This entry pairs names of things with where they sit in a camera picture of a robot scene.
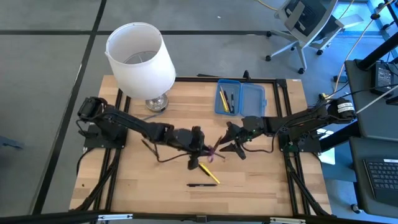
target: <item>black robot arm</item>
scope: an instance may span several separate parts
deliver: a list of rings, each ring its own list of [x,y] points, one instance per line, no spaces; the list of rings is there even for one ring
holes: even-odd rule
[[[198,167],[200,156],[210,156],[211,150],[204,145],[205,135],[199,126],[192,130],[174,129],[171,124],[148,123],[109,105],[105,99],[98,97],[86,98],[79,109],[78,116],[83,122],[92,122],[100,129],[100,135],[109,141],[117,141],[125,135],[125,129],[141,133],[151,143],[173,147],[185,151],[189,156],[188,168]],[[93,136],[86,131],[80,131],[86,138]],[[157,147],[150,149],[159,161]]]
[[[281,146],[286,151],[318,152],[322,135],[317,134],[317,129],[329,124],[348,124],[355,117],[352,103],[344,98],[323,101],[313,108],[283,118],[247,116],[242,119],[243,127],[227,123],[228,130],[220,144],[230,141],[234,141],[234,144],[231,143],[220,151],[236,152],[241,159],[245,159],[243,144],[265,134],[279,136]]]

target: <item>yellow pencil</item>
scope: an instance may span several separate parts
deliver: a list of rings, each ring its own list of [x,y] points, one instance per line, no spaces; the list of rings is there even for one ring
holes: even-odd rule
[[[207,172],[207,174],[217,182],[217,184],[220,184],[219,180],[205,167],[203,163],[200,162],[199,166],[201,166]]]
[[[221,92],[221,91],[220,91],[220,97],[221,97],[221,100],[222,100],[222,102],[223,102],[224,111],[227,112],[227,113],[229,113],[228,105],[226,104],[226,100],[225,100],[225,98],[224,98],[224,94],[223,94],[223,92]]]

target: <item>blue plastic box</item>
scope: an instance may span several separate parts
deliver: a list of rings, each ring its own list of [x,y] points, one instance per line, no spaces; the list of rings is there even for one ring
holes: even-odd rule
[[[223,102],[220,96],[220,86],[226,92],[229,105],[232,108],[231,95],[234,95],[234,113],[224,111]],[[236,116],[264,116],[267,100],[263,86],[251,83],[241,83],[234,80],[220,79],[217,83],[215,113]]]

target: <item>wooden table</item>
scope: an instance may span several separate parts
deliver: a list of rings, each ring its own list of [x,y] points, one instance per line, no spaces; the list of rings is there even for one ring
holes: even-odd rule
[[[271,84],[261,84],[266,90],[265,116],[277,116],[275,98]],[[300,80],[287,80],[293,113],[306,109],[307,104]],[[169,107],[165,112],[148,120],[170,123],[175,128],[201,126],[205,143],[214,145],[226,132],[226,122],[241,126],[240,116],[231,117],[214,113],[215,82],[175,82],[168,93]],[[99,96],[114,105],[118,88],[111,75],[105,75]],[[286,111],[282,103],[284,116]],[[143,100],[131,100],[129,114],[145,118],[152,113]],[[217,187],[187,187],[187,183],[213,183],[200,169],[188,170],[187,157],[161,164],[141,142],[142,136],[134,131],[127,135],[126,147],[122,150],[119,170],[113,195],[113,212],[207,214],[207,215],[256,215],[291,216],[287,175],[282,153],[275,141],[275,152],[247,152],[242,161],[235,153],[224,152],[226,160],[215,157],[215,161],[204,162],[221,181]],[[248,144],[250,149],[271,148],[271,138],[261,136]],[[175,149],[159,146],[161,159],[180,154]],[[104,149],[95,149],[81,162],[73,191],[70,208],[79,206],[97,184],[103,161]],[[319,160],[312,154],[301,153],[305,183],[318,203],[331,212]],[[104,208],[106,190],[100,208]],[[302,202],[296,187],[299,211]]]

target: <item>lamp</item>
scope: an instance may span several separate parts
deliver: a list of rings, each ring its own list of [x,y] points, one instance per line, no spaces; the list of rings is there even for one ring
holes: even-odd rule
[[[167,107],[165,93],[174,83],[175,69],[158,29],[143,22],[121,26],[109,36],[105,55],[127,96],[146,100],[151,111]]]

